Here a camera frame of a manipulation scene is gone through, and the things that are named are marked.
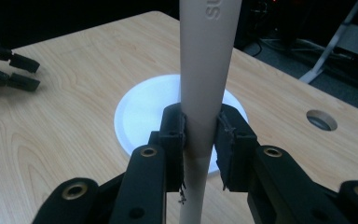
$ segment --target wooden table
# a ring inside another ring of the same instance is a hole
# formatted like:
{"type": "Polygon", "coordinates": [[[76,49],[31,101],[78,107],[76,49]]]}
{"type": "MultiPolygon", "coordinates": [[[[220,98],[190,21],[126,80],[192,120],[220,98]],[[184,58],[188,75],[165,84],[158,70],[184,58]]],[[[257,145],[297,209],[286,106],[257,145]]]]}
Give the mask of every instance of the wooden table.
{"type": "MultiPolygon", "coordinates": [[[[180,72],[179,22],[150,12],[15,51],[41,63],[41,85],[31,93],[0,88],[0,223],[31,222],[65,180],[102,184],[126,170],[113,128],[117,104],[141,81],[180,72]]],[[[227,89],[259,142],[286,149],[314,181],[337,190],[358,179],[358,109],[235,49],[227,89]],[[312,126],[312,109],[331,115],[337,129],[312,126]]],[[[203,222],[253,223],[246,194],[222,187],[220,176],[209,177],[203,222]]],[[[168,223],[178,223],[178,199],[169,193],[168,223]]]]}

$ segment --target white tube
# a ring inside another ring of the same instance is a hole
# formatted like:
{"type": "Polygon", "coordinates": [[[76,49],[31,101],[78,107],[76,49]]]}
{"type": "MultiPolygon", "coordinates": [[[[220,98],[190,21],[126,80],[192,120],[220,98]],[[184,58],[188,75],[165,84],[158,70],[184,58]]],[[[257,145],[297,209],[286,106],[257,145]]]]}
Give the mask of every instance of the white tube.
{"type": "Polygon", "coordinates": [[[241,0],[181,0],[181,104],[186,114],[185,196],[180,223],[200,223],[217,115],[241,0]]]}

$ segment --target white circular plate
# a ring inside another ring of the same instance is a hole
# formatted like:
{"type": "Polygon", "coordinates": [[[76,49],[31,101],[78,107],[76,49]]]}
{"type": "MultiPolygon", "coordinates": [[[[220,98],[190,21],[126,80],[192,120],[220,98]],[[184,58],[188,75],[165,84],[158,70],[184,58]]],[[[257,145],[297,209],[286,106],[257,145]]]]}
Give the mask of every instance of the white circular plate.
{"type": "MultiPolygon", "coordinates": [[[[168,105],[179,103],[180,76],[152,77],[130,89],[118,103],[114,125],[118,142],[128,155],[147,144],[150,133],[158,131],[162,112],[168,105]]],[[[246,121],[240,102],[225,91],[223,104],[234,106],[246,121]]],[[[213,148],[209,174],[218,171],[216,151],[213,148]]]]}

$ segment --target dark floor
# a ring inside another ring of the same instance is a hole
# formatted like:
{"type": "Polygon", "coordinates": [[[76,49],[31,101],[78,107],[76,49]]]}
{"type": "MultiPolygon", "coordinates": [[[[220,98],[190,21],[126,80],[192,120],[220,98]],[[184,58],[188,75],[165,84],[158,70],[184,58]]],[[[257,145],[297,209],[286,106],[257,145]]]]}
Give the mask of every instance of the dark floor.
{"type": "MultiPolygon", "coordinates": [[[[243,51],[257,54],[255,57],[260,61],[300,78],[315,65],[323,48],[297,41],[288,50],[279,40],[260,39],[243,51]]],[[[358,62],[346,55],[333,54],[325,63],[324,71],[310,85],[358,108],[358,62]]]]}

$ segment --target black cable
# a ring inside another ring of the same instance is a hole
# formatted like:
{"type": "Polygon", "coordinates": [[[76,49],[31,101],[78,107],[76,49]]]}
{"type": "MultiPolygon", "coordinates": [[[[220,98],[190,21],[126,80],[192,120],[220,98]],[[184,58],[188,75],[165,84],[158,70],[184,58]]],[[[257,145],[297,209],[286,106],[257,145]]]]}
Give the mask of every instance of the black cable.
{"type": "Polygon", "coordinates": [[[261,47],[261,44],[260,42],[258,41],[258,39],[255,41],[255,43],[257,44],[258,46],[258,52],[253,54],[252,57],[256,57],[257,55],[259,55],[261,53],[261,51],[263,51],[263,47],[261,47]]]}

